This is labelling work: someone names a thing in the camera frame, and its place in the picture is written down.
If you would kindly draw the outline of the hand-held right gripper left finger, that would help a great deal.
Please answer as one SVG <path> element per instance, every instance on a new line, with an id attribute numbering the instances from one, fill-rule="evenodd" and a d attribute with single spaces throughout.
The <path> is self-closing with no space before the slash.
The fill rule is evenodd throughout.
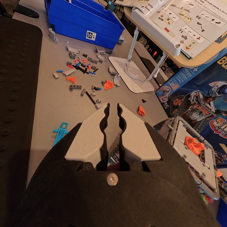
<path id="1" fill-rule="evenodd" d="M 92 163 L 97 171 L 106 171 L 108 150 L 106 129 L 110 104 L 104 104 L 81 124 L 66 155 L 66 160 Z"/>

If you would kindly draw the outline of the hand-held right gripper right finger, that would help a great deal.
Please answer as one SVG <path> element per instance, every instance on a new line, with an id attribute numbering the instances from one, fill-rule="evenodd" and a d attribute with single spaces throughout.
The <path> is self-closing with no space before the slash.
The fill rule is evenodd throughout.
<path id="1" fill-rule="evenodd" d="M 134 163 L 160 160 L 161 156 L 145 122 L 122 104 L 117 104 L 120 134 L 120 170 L 130 170 Z"/>

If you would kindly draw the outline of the grey orange toy arm assembly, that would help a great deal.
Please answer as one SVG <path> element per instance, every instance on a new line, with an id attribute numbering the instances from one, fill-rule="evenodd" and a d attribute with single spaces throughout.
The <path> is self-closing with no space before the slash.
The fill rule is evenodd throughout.
<path id="1" fill-rule="evenodd" d="M 114 139 L 113 143 L 111 144 L 111 146 L 108 149 L 109 157 L 108 157 L 107 166 L 119 162 L 119 156 L 120 156 L 119 155 L 119 146 L 120 146 L 120 135 L 121 135 L 121 133 L 122 133 L 122 131 L 120 131 L 118 133 L 117 137 Z"/>

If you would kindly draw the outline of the black long axle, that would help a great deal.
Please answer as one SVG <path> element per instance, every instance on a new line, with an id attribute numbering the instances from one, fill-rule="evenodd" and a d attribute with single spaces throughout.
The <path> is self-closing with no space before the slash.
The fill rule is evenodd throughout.
<path id="1" fill-rule="evenodd" d="M 92 103 L 93 103 L 94 105 L 96 105 L 95 101 L 94 101 L 93 98 L 90 96 L 90 94 L 89 94 L 87 91 L 86 91 L 85 93 L 86 93 L 86 95 L 89 97 L 89 99 L 92 101 Z"/>

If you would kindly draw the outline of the grey orange tracked toy robot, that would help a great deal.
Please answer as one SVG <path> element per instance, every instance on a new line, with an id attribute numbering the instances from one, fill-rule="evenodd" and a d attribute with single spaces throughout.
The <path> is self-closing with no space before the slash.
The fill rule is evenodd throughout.
<path id="1" fill-rule="evenodd" d="M 154 129 L 184 159 L 201 194 L 227 203 L 227 184 L 217 176 L 214 148 L 182 117 L 168 118 Z"/>

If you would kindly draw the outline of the blue plastic parts bin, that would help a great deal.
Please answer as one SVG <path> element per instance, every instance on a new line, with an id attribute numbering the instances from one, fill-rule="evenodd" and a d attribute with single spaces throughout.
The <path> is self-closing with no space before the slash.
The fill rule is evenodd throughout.
<path id="1" fill-rule="evenodd" d="M 45 0 L 55 32 L 113 50 L 125 27 L 108 9 L 93 0 Z"/>

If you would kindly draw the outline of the blue plastic brick separator tool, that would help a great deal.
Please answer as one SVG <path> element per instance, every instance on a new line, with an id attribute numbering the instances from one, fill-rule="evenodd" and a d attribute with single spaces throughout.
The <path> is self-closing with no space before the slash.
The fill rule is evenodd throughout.
<path id="1" fill-rule="evenodd" d="M 69 133 L 69 131 L 67 131 L 67 126 L 68 123 L 63 122 L 58 130 L 53 130 L 53 132 L 57 133 L 53 146 L 55 146 L 65 136 L 65 134 Z"/>

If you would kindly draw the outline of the wooden book stand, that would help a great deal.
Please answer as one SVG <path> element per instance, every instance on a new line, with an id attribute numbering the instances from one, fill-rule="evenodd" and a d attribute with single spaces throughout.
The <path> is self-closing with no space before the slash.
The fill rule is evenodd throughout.
<path id="1" fill-rule="evenodd" d="M 154 87 L 149 82 L 149 80 L 157 76 L 161 64 L 166 60 L 167 57 L 170 57 L 176 64 L 182 67 L 200 66 L 204 64 L 206 61 L 210 60 L 227 44 L 227 41 L 224 41 L 222 44 L 213 42 L 194 58 L 188 58 L 181 51 L 179 44 L 173 46 L 173 49 L 170 52 L 168 52 L 168 49 L 166 49 L 166 47 L 163 44 L 161 44 L 151 34 L 147 33 L 147 31 L 143 27 L 140 27 L 140 25 L 134 21 L 134 19 L 131 17 L 132 7 L 124 6 L 124 12 L 127 18 L 131 19 L 131 21 L 136 25 L 132 45 L 127 59 L 109 57 L 109 60 L 112 63 L 113 67 L 118 72 L 118 74 L 120 75 L 120 77 L 122 78 L 122 80 L 125 82 L 127 87 L 134 93 L 154 91 Z M 150 40 L 152 40 L 160 49 L 163 50 L 163 56 L 161 57 L 161 60 L 158 62 L 157 66 L 155 67 L 155 69 L 152 71 L 148 78 L 146 78 L 146 76 L 141 72 L 141 70 L 131 59 L 136 39 L 139 34 L 139 30 L 141 30 Z"/>

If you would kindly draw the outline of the dark blue robot kit box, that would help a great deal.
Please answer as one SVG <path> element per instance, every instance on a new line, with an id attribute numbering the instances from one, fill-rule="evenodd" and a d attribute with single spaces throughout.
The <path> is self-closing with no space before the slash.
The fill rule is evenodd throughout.
<path id="1" fill-rule="evenodd" d="M 227 48 L 206 64 L 182 67 L 156 95 L 168 117 L 182 117 L 213 146 L 216 165 L 227 168 Z"/>

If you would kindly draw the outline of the black long connector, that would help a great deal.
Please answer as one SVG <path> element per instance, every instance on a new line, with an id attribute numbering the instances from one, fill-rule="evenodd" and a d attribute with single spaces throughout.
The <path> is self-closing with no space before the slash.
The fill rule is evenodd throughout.
<path id="1" fill-rule="evenodd" d="M 86 73 L 86 74 L 89 74 L 89 72 L 87 71 L 87 70 L 85 70 L 85 69 L 82 69 L 82 68 L 80 68 L 80 67 L 77 67 L 76 65 L 72 65 L 75 69 L 77 69 L 77 70 L 80 70 L 81 72 L 83 72 L 83 73 Z"/>

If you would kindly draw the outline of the open instruction booklet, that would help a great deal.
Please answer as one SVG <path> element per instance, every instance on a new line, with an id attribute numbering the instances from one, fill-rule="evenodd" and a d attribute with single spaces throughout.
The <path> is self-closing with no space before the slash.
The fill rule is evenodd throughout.
<path id="1" fill-rule="evenodd" d="M 213 42 L 227 35 L 227 1 L 223 0 L 117 0 L 116 5 L 132 7 L 131 17 L 168 52 L 179 44 L 194 58 Z"/>

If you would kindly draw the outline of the black rounded pad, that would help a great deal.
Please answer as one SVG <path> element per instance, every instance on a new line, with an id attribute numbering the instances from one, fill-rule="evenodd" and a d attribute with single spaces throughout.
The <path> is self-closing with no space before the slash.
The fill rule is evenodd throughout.
<path id="1" fill-rule="evenodd" d="M 13 13 L 19 13 L 24 16 L 28 16 L 28 17 L 35 18 L 35 19 L 39 18 L 39 14 L 36 11 L 34 11 L 28 7 L 22 6 L 20 4 L 18 4 L 17 7 L 15 9 L 13 9 Z"/>

